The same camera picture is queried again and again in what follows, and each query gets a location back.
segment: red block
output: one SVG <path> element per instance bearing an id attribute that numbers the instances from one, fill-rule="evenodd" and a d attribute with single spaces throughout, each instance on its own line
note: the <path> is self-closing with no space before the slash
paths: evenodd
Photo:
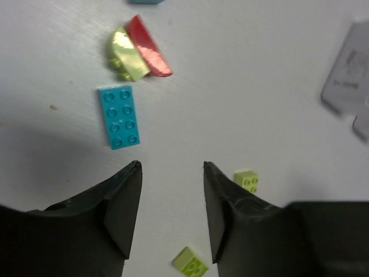
<path id="1" fill-rule="evenodd" d="M 139 15 L 133 17 L 125 29 L 152 74 L 159 77 L 168 77 L 173 74 Z"/>

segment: white table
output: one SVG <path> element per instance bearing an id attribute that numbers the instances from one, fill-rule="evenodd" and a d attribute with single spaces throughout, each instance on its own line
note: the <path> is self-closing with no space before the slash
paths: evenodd
<path id="1" fill-rule="evenodd" d="M 96 88 L 121 84 L 105 45 L 138 13 L 174 75 L 132 84 L 141 144 L 112 151 Z M 319 101 L 366 17 L 367 0 L 1 0 L 0 203 L 42 209 L 140 160 L 131 277 L 180 276 L 170 261 L 186 245 L 211 264 L 204 160 L 257 171 L 277 205 L 368 200 L 369 148 Z"/>

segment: small crumb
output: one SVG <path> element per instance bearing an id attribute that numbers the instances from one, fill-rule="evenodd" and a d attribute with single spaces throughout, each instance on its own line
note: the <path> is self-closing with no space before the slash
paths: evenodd
<path id="1" fill-rule="evenodd" d="M 50 110 L 53 110 L 53 111 L 57 111 L 58 110 L 58 107 L 57 106 L 54 106 L 54 105 L 50 105 Z"/>

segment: yellow-green lego brick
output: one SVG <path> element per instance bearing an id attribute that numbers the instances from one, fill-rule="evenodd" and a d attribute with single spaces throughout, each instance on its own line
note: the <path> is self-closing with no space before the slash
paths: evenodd
<path id="1" fill-rule="evenodd" d="M 113 34 L 109 56 L 110 65 L 119 70 L 119 77 L 126 81 L 138 81 L 150 73 L 123 27 L 119 27 Z"/>
<path id="2" fill-rule="evenodd" d="M 235 173 L 234 182 L 251 193 L 258 191 L 259 176 L 253 171 L 242 171 Z"/>
<path id="3" fill-rule="evenodd" d="M 208 267 L 186 247 L 173 261 L 174 267 L 184 276 L 201 277 Z"/>

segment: blue lego brick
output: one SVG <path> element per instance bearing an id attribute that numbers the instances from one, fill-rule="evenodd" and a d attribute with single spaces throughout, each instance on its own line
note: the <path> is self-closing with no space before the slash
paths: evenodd
<path id="1" fill-rule="evenodd" d="M 99 89 L 111 149 L 140 143 L 132 87 Z"/>
<path id="2" fill-rule="evenodd" d="M 164 0 L 130 0 L 132 4 L 159 4 Z"/>

